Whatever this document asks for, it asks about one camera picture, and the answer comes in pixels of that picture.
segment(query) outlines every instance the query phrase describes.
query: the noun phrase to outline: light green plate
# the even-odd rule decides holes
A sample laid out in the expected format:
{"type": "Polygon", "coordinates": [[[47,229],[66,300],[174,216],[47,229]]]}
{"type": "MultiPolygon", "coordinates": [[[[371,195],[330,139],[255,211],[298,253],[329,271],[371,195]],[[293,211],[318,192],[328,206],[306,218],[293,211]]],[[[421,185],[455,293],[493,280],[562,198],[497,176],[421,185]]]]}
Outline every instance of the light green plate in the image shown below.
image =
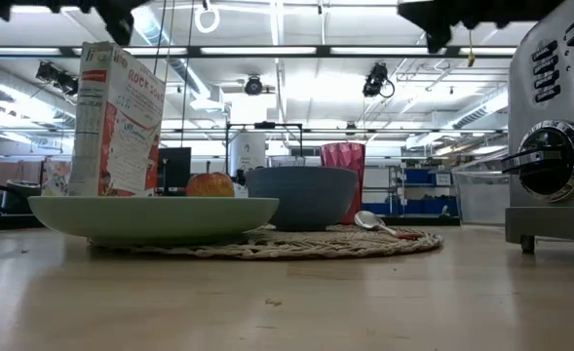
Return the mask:
{"type": "Polygon", "coordinates": [[[29,198],[47,227],[110,245],[196,245],[230,239],[271,218],[278,199],[203,197],[29,198]]]}

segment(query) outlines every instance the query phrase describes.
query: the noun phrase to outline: bowl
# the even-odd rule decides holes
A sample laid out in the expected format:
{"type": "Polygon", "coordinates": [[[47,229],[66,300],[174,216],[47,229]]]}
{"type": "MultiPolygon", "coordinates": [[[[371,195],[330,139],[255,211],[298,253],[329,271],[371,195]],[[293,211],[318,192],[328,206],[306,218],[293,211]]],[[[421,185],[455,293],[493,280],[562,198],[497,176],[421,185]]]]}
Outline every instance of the bowl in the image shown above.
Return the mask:
{"type": "Polygon", "coordinates": [[[326,167],[278,167],[246,174],[250,198],[280,199],[269,222],[280,230],[325,230],[347,213],[358,176],[326,167]]]}
{"type": "Polygon", "coordinates": [[[56,231],[102,245],[199,245],[266,224],[277,199],[32,196],[35,216],[56,231]]]}

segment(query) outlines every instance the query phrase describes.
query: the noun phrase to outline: metal appliance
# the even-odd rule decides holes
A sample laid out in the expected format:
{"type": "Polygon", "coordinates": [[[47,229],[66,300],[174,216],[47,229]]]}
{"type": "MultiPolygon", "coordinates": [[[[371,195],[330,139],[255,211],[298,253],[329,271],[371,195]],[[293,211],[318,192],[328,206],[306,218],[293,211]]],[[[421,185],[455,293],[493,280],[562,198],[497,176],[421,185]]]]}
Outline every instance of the metal appliance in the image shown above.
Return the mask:
{"type": "Polygon", "coordinates": [[[533,253],[536,236],[574,240],[574,0],[523,39],[509,92],[506,240],[533,253]]]}

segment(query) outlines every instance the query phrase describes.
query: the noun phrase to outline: apple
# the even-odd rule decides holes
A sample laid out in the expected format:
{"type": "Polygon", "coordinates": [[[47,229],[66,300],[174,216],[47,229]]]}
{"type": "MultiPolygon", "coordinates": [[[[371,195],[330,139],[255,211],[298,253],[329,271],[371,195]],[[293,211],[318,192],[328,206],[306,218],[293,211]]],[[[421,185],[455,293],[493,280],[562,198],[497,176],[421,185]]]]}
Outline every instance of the apple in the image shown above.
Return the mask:
{"type": "Polygon", "coordinates": [[[210,162],[207,172],[194,175],[187,183],[187,196],[235,197],[235,187],[230,176],[223,173],[210,173],[210,162]]]}

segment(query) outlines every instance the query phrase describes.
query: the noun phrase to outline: gray bowl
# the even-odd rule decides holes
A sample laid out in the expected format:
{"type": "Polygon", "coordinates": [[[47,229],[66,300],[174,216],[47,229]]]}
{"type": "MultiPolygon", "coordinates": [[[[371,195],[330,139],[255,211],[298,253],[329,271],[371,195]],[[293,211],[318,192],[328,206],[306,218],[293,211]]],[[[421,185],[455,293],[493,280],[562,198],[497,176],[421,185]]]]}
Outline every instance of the gray bowl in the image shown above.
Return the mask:
{"type": "Polygon", "coordinates": [[[277,198],[280,205],[269,220],[288,231],[325,230],[347,213],[356,172],[326,167],[278,167],[246,174],[250,197],[277,198]]]}

